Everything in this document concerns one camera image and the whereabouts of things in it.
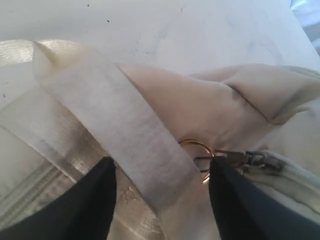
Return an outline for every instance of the white surface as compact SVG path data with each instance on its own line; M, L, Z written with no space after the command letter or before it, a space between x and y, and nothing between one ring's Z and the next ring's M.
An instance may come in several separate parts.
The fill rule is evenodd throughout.
M10 39L73 40L114 62L183 74L244 63L320 70L288 3L278 0L3 0L0 41ZM0 69L0 107L31 83L30 72Z

